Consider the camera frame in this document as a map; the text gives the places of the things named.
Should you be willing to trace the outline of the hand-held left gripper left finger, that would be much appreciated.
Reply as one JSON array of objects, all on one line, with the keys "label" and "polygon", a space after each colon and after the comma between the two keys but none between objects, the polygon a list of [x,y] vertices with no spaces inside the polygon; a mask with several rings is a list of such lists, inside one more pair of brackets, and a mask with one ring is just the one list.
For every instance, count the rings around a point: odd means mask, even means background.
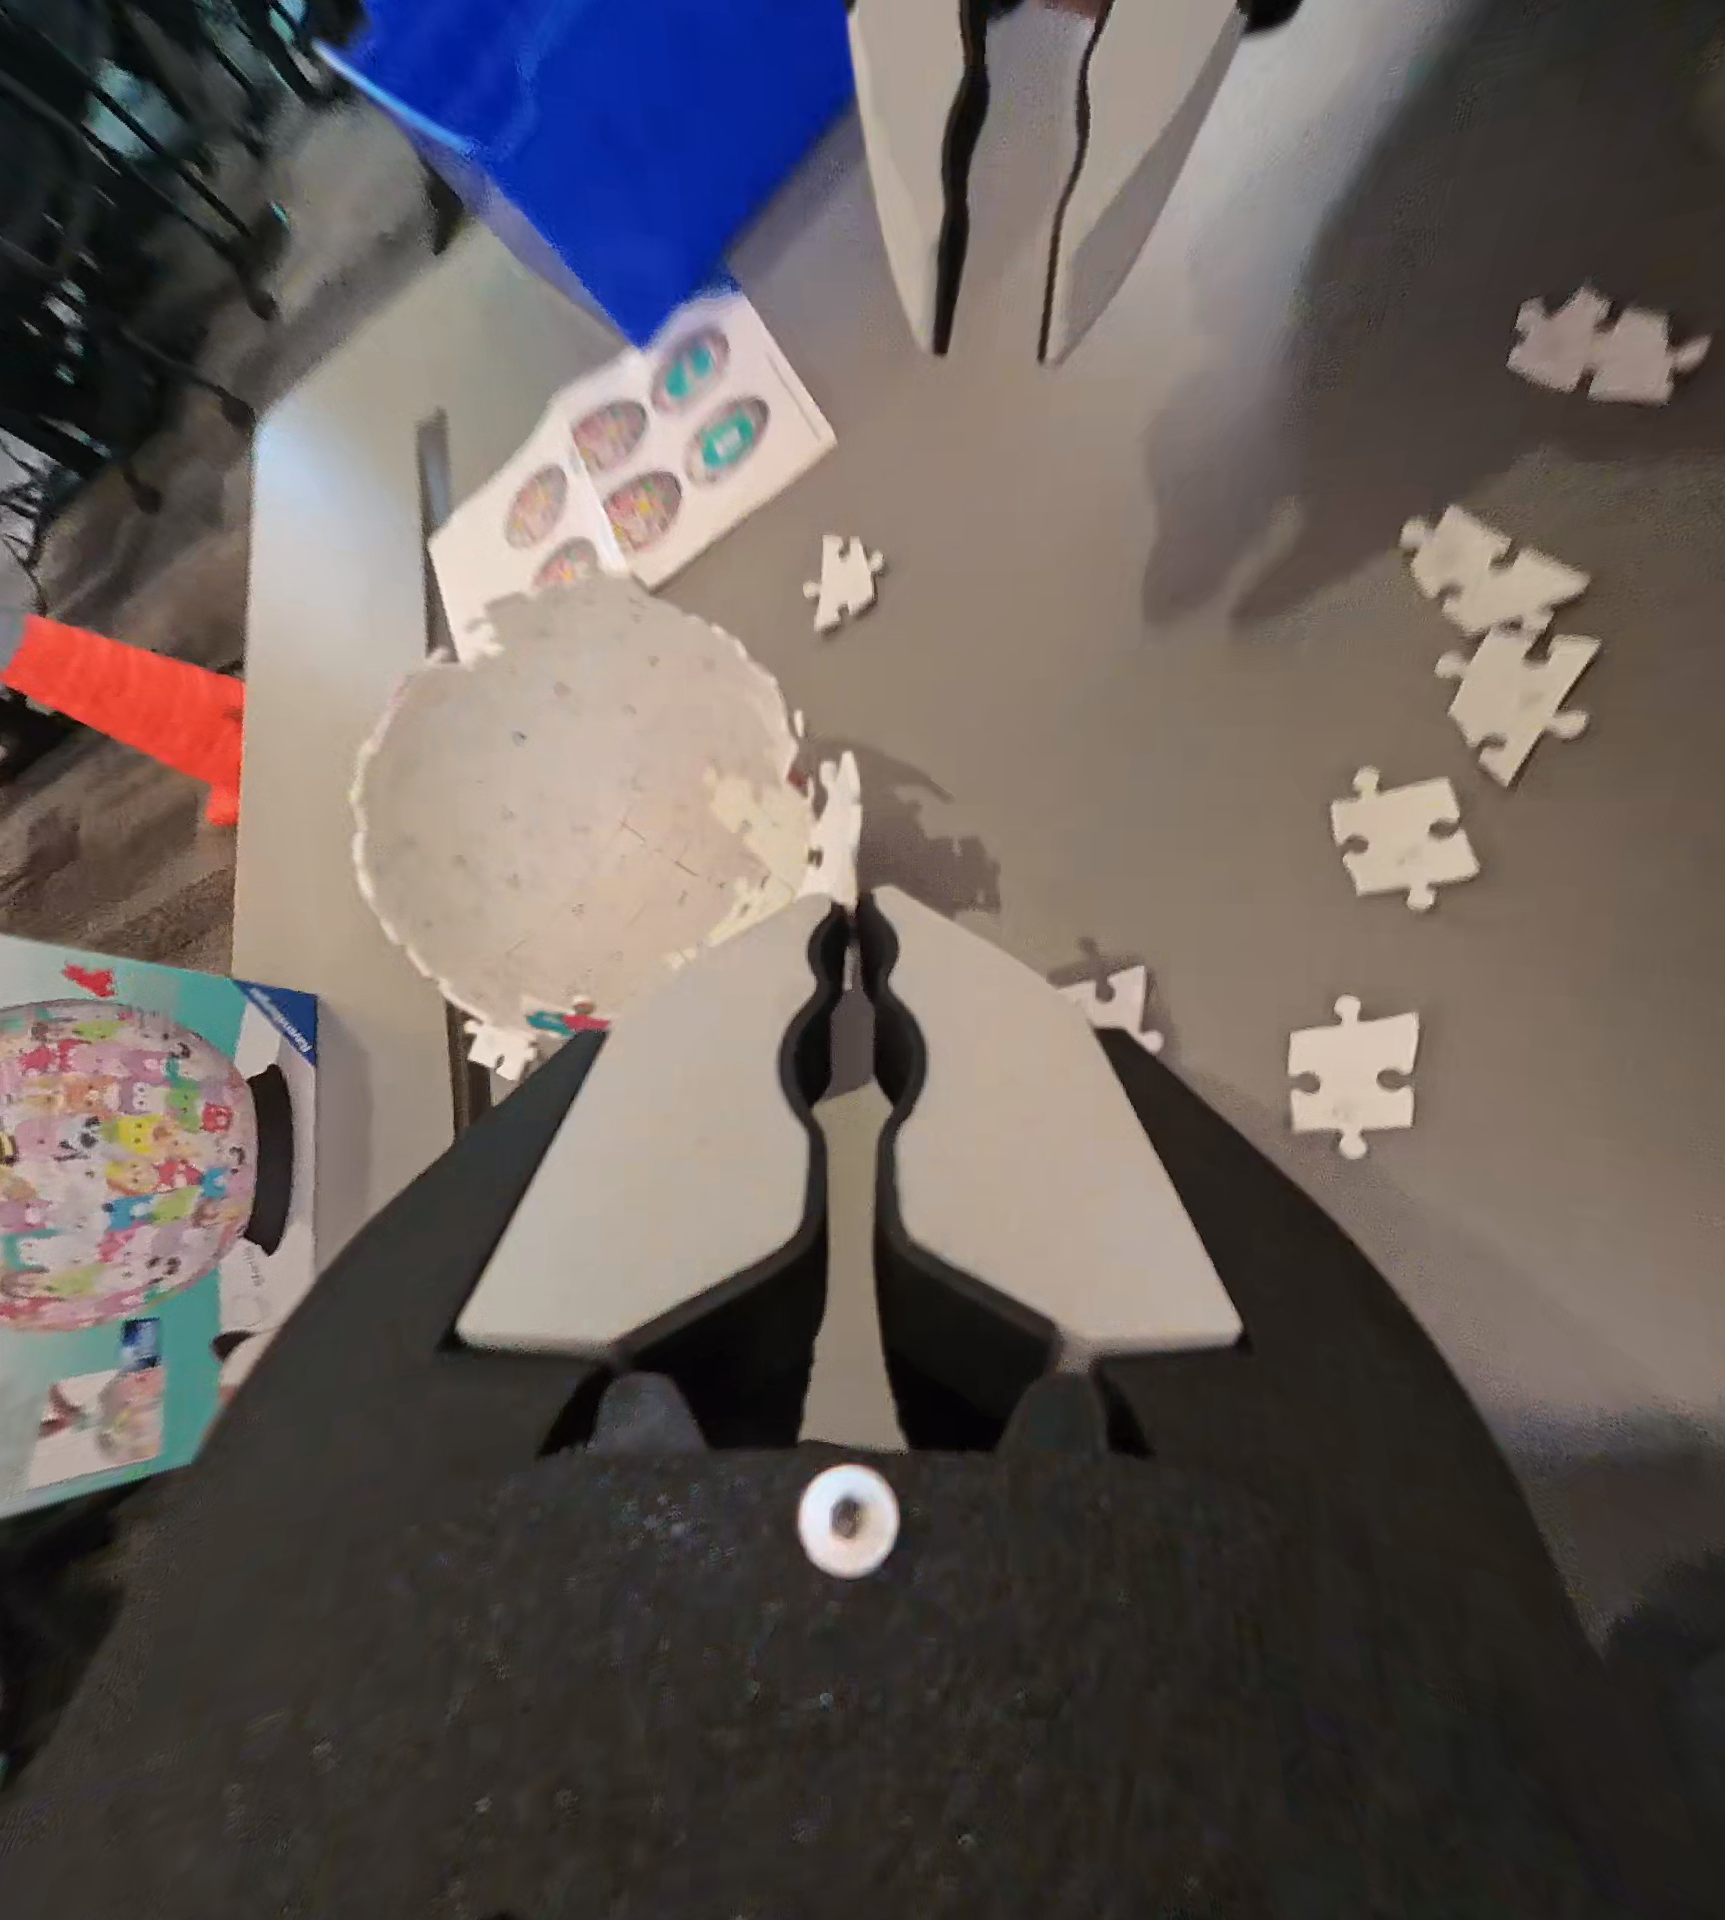
[{"label": "hand-held left gripper left finger", "polygon": [[458,1313],[458,1345],[580,1376],[551,1443],[618,1389],[699,1443],[797,1443],[829,1309],[830,1080],[851,911],[811,896],[714,949],[600,1039]]}]

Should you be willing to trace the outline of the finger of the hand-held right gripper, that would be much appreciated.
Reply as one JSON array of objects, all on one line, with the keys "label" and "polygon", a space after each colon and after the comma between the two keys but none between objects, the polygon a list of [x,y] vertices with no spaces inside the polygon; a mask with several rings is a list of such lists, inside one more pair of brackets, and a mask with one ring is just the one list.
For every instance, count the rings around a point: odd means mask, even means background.
[{"label": "finger of the hand-held right gripper", "polygon": [[1074,93],[1074,162],[1050,226],[1039,360],[1064,364],[1168,205],[1248,33],[1239,3],[1096,5]]},{"label": "finger of the hand-held right gripper", "polygon": [[945,357],[992,86],[986,3],[854,3],[851,72],[875,212],[916,344]]}]

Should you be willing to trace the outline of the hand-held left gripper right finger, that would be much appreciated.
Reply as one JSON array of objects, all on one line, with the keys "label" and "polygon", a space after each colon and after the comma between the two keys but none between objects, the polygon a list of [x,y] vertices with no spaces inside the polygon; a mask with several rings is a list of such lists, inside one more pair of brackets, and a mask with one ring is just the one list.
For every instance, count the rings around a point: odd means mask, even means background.
[{"label": "hand-held left gripper right finger", "polygon": [[1027,1390],[1234,1352],[1244,1325],[1089,1018],[907,890],[866,896],[875,1310],[910,1443],[994,1443]]}]

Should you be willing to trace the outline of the colourful puzzle ball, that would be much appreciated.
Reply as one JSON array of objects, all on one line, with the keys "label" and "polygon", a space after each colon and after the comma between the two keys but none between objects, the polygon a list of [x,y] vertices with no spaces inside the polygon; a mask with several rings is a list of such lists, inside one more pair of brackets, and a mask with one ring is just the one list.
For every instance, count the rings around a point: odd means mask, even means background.
[{"label": "colourful puzzle ball", "polygon": [[604,573],[491,631],[362,745],[353,867],[469,1062],[516,1080],[829,880],[797,715],[741,641]]}]

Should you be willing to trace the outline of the white puzzle piece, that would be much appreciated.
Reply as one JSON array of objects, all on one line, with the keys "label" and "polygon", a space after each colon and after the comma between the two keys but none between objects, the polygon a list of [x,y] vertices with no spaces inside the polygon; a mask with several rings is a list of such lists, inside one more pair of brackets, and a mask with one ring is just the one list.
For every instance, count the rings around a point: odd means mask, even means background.
[{"label": "white puzzle piece", "polygon": [[1480,876],[1446,775],[1384,786],[1376,766],[1361,766],[1352,791],[1330,804],[1329,825],[1356,897],[1397,897],[1412,914],[1429,914],[1444,890]]},{"label": "white puzzle piece", "polygon": [[1142,959],[1086,949],[1080,961],[1050,975],[1050,984],[1094,1033],[1126,1035],[1152,1056],[1166,1051],[1166,1033],[1155,1023],[1160,1008]]},{"label": "white puzzle piece", "polygon": [[1710,335],[1678,335],[1667,312],[1618,309],[1584,284],[1561,306],[1520,303],[1506,369],[1545,393],[1659,409],[1710,351]]},{"label": "white puzzle piece", "polygon": [[1592,586],[1587,572],[1511,541],[1455,506],[1404,522],[1400,552],[1413,586],[1469,639],[1509,629],[1537,641]]},{"label": "white puzzle piece", "polygon": [[820,569],[801,586],[811,607],[813,631],[830,637],[844,624],[875,610],[877,586],[887,557],[859,538],[824,534]]},{"label": "white puzzle piece", "polygon": [[1330,1139],[1344,1163],[1362,1163],[1373,1141],[1413,1127],[1417,1012],[1373,1017],[1358,996],[1337,996],[1329,1023],[1287,1039],[1287,1127]]},{"label": "white puzzle piece", "polygon": [[1539,743],[1589,729],[1589,715],[1572,710],[1569,695],[1601,647],[1598,639],[1503,622],[1473,647],[1437,659],[1434,677],[1455,686],[1449,724],[1488,780],[1511,789]]},{"label": "white puzzle piece", "polygon": [[824,760],[816,786],[820,813],[807,830],[798,893],[851,911],[860,900],[859,866],[866,829],[866,791],[854,751]]}]

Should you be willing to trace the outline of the puzzle instruction leaflet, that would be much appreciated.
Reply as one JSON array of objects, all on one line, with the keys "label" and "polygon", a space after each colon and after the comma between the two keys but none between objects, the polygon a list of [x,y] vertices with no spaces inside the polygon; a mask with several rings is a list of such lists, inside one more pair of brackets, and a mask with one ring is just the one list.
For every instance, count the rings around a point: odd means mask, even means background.
[{"label": "puzzle instruction leaflet", "polygon": [[456,659],[497,651],[508,600],[597,573],[658,590],[836,445],[736,282],[683,303],[647,348],[563,385],[430,538]]}]

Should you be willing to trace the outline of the teal puzzle box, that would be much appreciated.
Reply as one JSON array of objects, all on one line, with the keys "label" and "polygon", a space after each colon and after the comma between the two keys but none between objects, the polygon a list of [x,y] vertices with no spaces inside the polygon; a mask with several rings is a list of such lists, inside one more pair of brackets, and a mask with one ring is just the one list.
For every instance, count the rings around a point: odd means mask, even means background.
[{"label": "teal puzzle box", "polygon": [[0,1523],[191,1467],[313,1290],[319,1002],[0,934]]}]

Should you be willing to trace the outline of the blue plastic bin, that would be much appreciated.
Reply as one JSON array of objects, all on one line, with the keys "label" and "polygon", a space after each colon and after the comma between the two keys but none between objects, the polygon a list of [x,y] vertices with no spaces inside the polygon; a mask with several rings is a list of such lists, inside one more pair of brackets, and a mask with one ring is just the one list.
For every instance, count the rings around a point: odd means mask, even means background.
[{"label": "blue plastic bin", "polygon": [[316,50],[636,349],[851,104],[839,3],[369,3]]}]

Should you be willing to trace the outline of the orange plastic object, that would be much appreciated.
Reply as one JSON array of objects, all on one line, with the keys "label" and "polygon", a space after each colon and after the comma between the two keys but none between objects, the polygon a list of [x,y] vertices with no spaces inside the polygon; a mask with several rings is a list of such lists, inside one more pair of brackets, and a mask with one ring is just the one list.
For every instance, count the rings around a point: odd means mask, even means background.
[{"label": "orange plastic object", "polygon": [[242,819],[246,686],[174,657],[0,607],[0,684],[205,786],[205,814]]}]

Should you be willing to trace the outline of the black furniture frame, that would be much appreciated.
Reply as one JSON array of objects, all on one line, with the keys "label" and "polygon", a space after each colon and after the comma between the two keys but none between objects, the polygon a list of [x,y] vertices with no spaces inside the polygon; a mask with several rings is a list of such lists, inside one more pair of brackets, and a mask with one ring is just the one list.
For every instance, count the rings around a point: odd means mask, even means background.
[{"label": "black furniture frame", "polygon": [[219,170],[266,157],[250,63],[301,89],[293,28],[281,5],[0,5],[0,440],[78,484],[117,473],[145,515],[137,454],[182,398],[252,421],[161,303],[171,241],[191,241],[273,318],[288,219],[230,205]]}]

